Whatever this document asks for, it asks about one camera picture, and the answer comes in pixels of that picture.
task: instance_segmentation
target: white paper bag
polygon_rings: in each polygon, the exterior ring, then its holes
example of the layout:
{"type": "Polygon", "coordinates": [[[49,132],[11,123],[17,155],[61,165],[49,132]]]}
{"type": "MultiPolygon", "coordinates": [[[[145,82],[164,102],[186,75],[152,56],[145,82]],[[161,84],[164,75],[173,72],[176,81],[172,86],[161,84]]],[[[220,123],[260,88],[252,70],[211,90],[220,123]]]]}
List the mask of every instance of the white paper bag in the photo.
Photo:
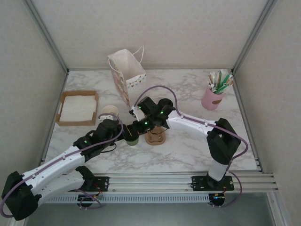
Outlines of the white paper bag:
{"type": "Polygon", "coordinates": [[[146,90],[146,72],[140,64],[144,54],[144,46],[141,46],[137,52],[132,54],[127,49],[123,49],[108,55],[116,89],[128,108],[134,105],[140,94],[146,90]],[[141,48],[142,56],[139,62],[134,54],[139,52],[141,48]]]}

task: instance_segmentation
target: cup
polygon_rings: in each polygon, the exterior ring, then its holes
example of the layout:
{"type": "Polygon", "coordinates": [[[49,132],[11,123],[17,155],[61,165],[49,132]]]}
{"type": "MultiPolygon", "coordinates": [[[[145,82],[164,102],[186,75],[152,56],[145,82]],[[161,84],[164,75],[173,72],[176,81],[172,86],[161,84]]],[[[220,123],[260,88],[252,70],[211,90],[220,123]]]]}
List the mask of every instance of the cup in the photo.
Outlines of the cup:
{"type": "MultiPolygon", "coordinates": [[[[118,108],[117,108],[116,106],[113,106],[113,105],[105,106],[105,107],[102,109],[102,113],[101,113],[101,114],[105,114],[105,113],[108,113],[108,114],[114,114],[114,115],[116,115],[117,117],[119,116],[118,108]]],[[[114,117],[111,116],[111,115],[102,115],[102,116],[100,116],[99,121],[103,121],[103,120],[105,120],[105,119],[117,120],[116,118],[114,118],[114,117]]]]}
{"type": "Polygon", "coordinates": [[[202,106],[206,108],[207,110],[215,110],[220,102],[222,101],[222,98],[225,96],[225,94],[215,94],[211,92],[210,88],[207,87],[205,94],[202,99],[202,106]]]}

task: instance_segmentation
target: white wall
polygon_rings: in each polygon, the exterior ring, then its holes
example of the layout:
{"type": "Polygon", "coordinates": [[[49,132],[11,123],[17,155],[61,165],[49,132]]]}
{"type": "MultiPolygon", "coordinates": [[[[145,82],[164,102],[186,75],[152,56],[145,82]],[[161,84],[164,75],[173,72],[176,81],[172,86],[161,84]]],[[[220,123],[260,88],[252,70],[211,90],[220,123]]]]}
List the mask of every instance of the white wall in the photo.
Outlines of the white wall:
{"type": "Polygon", "coordinates": [[[266,0],[34,0],[69,68],[108,69],[145,45],[142,66],[232,68],[266,0]]]}
{"type": "Polygon", "coordinates": [[[261,159],[301,225],[301,1],[278,0],[237,74],[261,159]]]}
{"type": "MultiPolygon", "coordinates": [[[[0,192],[6,177],[34,168],[64,72],[20,0],[0,1],[0,192]]],[[[0,225],[4,225],[0,216],[0,225]]]]}

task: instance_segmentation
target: ventilation grille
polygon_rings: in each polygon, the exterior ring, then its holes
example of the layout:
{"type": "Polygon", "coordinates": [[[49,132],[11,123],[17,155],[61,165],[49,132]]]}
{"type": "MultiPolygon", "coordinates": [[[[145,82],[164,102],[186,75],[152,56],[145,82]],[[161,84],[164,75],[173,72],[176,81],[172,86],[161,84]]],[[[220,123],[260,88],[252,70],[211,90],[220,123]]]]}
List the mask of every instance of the ventilation grille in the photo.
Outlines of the ventilation grille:
{"type": "MultiPolygon", "coordinates": [[[[79,203],[78,194],[64,194],[46,203],[79,203]]],[[[194,203],[209,202],[208,194],[104,194],[101,203],[194,203]]]]}

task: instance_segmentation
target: bag handle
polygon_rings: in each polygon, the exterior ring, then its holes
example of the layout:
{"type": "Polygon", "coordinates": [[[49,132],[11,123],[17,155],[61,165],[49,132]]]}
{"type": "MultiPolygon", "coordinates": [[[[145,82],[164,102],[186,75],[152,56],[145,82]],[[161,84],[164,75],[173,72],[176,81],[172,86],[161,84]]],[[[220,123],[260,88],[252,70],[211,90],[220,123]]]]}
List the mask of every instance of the bag handle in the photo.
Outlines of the bag handle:
{"type": "Polygon", "coordinates": [[[140,62],[139,63],[141,63],[141,61],[142,61],[142,58],[143,58],[143,54],[144,54],[144,45],[142,45],[136,52],[134,52],[133,53],[133,55],[135,54],[135,53],[138,53],[139,52],[139,50],[141,49],[143,47],[143,49],[142,49],[142,55],[141,55],[141,60],[140,60],[140,62]]]}
{"type": "MultiPolygon", "coordinates": [[[[136,52],[134,52],[133,53],[133,55],[135,54],[135,53],[138,53],[139,52],[139,50],[141,49],[143,47],[143,49],[142,49],[142,55],[141,55],[141,60],[140,60],[140,62],[139,63],[141,63],[141,61],[142,61],[142,58],[143,58],[143,54],[144,54],[144,45],[142,45],[136,52]]],[[[109,61],[109,65],[110,65],[110,67],[114,70],[114,71],[116,71],[116,72],[119,72],[119,71],[117,71],[117,70],[115,70],[113,67],[112,67],[112,65],[111,65],[111,63],[110,63],[110,58],[108,58],[108,61],[109,61]]]]}

